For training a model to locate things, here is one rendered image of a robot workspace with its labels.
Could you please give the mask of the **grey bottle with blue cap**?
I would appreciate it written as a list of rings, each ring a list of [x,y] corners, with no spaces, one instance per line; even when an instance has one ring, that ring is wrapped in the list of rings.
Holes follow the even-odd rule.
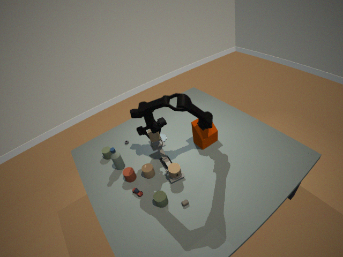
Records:
[[[125,163],[122,160],[122,157],[119,152],[116,152],[115,148],[112,147],[110,149],[111,152],[111,159],[116,167],[117,170],[123,170],[125,167]]]

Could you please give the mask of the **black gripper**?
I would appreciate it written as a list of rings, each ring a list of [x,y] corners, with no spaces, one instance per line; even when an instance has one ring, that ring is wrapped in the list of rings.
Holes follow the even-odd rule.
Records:
[[[149,120],[146,120],[146,119],[145,119],[146,126],[145,126],[145,127],[142,127],[142,126],[138,127],[138,128],[137,128],[138,134],[139,134],[139,135],[146,135],[146,136],[149,138],[149,136],[148,136],[148,134],[147,134],[147,132],[146,132],[146,130],[149,129],[148,126],[147,126],[147,124],[148,124],[148,122],[150,122],[150,123],[153,122],[153,120],[154,120],[154,117],[151,118],[151,119],[149,119]],[[161,125],[162,125],[162,127],[163,127],[164,125],[167,124],[166,120],[165,120],[163,117],[159,118],[159,119],[157,120],[157,122],[158,122],[158,123],[160,122]]]

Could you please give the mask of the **small red toy car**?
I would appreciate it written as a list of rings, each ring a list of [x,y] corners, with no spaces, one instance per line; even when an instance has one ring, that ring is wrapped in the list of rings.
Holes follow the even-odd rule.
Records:
[[[138,190],[138,189],[137,189],[137,188],[135,188],[135,187],[133,188],[133,190],[132,190],[132,191],[133,191],[133,193],[136,193],[136,194],[137,194],[139,197],[143,195],[143,192],[142,192],[142,191],[140,191],[140,190]]]

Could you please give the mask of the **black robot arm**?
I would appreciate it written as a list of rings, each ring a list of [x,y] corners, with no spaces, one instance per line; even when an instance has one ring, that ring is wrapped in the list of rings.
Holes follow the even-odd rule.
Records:
[[[170,99],[174,97],[177,97],[176,107],[169,104]],[[144,117],[144,119],[149,120],[153,118],[152,112],[155,109],[162,107],[169,107],[174,111],[187,111],[191,113],[192,115],[199,118],[197,124],[203,131],[205,129],[212,128],[213,115],[209,111],[203,112],[202,109],[198,108],[196,105],[192,103],[191,98],[189,98],[187,95],[178,93],[175,93],[173,95],[164,95],[163,97],[150,102],[140,102],[138,109],[130,110],[131,118]],[[148,122],[147,126],[153,134],[159,132],[162,127],[161,123],[156,122],[155,119],[151,123]]]

